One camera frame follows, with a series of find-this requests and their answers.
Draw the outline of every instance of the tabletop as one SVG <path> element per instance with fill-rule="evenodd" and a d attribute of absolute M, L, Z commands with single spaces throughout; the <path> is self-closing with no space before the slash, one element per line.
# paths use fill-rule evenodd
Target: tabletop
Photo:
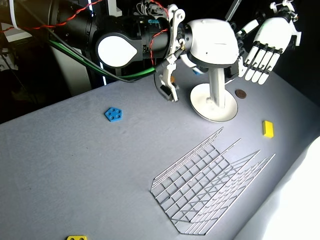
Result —
<path fill-rule="evenodd" d="M 320 109 L 275 73 L 264 85 L 237 78 L 226 88 L 237 116 L 209 122 L 193 110 L 190 92 L 208 83 L 179 64 L 178 102 L 157 92 L 153 76 L 115 82 L 0 125 L 1 239 L 229 240 L 257 211 L 320 132 Z M 122 120 L 109 122 L 110 107 Z M 262 122 L 274 124 L 263 137 Z M 239 157 L 276 156 L 206 236 L 179 234 L 150 193 L 154 177 L 224 127 L 215 141 Z"/>

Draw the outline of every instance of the red wire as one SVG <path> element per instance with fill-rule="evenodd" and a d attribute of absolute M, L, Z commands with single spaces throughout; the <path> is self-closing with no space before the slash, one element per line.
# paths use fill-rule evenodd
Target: red wire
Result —
<path fill-rule="evenodd" d="M 92 3 L 88 3 L 86 6 L 84 6 L 83 8 L 80 8 L 78 9 L 74 15 L 72 15 L 71 17 L 68 17 L 65 21 L 61 22 L 61 23 L 58 23 L 58 24 L 55 24 L 55 25 L 41 25 L 41 26 L 35 26 L 35 27 L 20 27 L 20 29 L 26 29 L 26 30 L 31 30 L 31 29 L 34 29 L 34 30 L 38 30 L 38 29 L 42 29 L 42 28 L 56 28 L 56 27 L 60 27 L 60 26 L 64 26 L 67 24 L 67 22 L 69 22 L 70 20 L 74 19 L 79 13 L 81 13 L 83 10 L 85 10 L 87 7 L 89 6 L 92 6 L 92 5 L 95 5 L 99 2 L 102 2 L 103 0 L 97 0 L 95 2 L 92 2 Z M 0 31 L 0 33 L 4 33 L 10 29 L 14 29 L 13 26 L 5 29 L 5 30 L 2 30 Z"/>
<path fill-rule="evenodd" d="M 157 4 L 160 8 L 163 8 L 163 10 L 165 11 L 166 15 L 169 17 L 169 12 L 168 9 L 166 9 L 165 7 L 163 7 L 159 2 L 154 1 L 154 0 L 150 0 L 150 2 Z"/>
<path fill-rule="evenodd" d="M 168 28 L 166 29 L 163 29 L 162 31 L 156 33 L 155 35 L 152 36 L 151 38 L 151 41 L 150 41 L 150 44 L 149 44 L 149 49 L 150 49 L 150 57 L 151 57 L 151 62 L 152 62 L 152 66 L 154 66 L 154 59 L 153 59 L 153 54 L 152 54 L 152 50 L 151 50 L 151 47 L 152 47 L 152 44 L 154 43 L 154 38 L 156 36 L 159 36 L 160 34 L 163 34 L 164 32 L 168 31 Z"/>

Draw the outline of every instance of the yellow rectangular block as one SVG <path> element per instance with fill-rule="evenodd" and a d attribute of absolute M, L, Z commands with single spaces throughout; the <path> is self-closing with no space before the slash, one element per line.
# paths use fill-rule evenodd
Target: yellow rectangular block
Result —
<path fill-rule="evenodd" d="M 66 240 L 87 240 L 86 236 L 68 236 Z"/>
<path fill-rule="evenodd" d="M 263 121 L 263 136 L 267 138 L 274 137 L 274 124 L 270 121 Z"/>

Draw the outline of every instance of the metal wire rack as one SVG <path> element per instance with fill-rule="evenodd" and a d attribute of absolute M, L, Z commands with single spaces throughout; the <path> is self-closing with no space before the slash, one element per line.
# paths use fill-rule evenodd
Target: metal wire rack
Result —
<path fill-rule="evenodd" d="M 151 193 L 181 234 L 206 235 L 276 155 L 249 164 L 260 150 L 230 163 L 213 142 L 223 127 L 154 178 Z"/>

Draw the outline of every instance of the yellow block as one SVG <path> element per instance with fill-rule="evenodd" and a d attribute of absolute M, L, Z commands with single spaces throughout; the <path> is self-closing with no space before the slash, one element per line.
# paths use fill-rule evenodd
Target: yellow block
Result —
<path fill-rule="evenodd" d="M 66 240 L 87 240 L 86 236 L 68 236 Z"/>
<path fill-rule="evenodd" d="M 267 138 L 274 137 L 274 124 L 270 121 L 263 121 L 263 136 Z"/>

